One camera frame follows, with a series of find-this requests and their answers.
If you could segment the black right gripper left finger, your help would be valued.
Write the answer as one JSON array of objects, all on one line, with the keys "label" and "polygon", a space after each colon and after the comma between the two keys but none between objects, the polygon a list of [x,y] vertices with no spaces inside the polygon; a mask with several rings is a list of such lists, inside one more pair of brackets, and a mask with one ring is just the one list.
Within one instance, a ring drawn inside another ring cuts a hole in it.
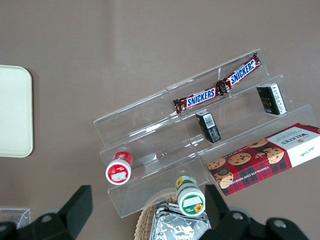
[{"label": "black right gripper left finger", "polygon": [[92,187],[82,185],[56,213],[17,230],[17,240],[75,240],[93,211]]}]

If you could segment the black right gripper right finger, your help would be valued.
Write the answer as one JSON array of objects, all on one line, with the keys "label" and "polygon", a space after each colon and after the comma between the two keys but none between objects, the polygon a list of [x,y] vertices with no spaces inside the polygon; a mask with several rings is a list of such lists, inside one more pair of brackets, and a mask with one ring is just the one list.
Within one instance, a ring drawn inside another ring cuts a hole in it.
[{"label": "black right gripper right finger", "polygon": [[205,186],[205,211],[211,229],[202,240],[247,240],[250,218],[238,210],[230,210],[215,185]]}]

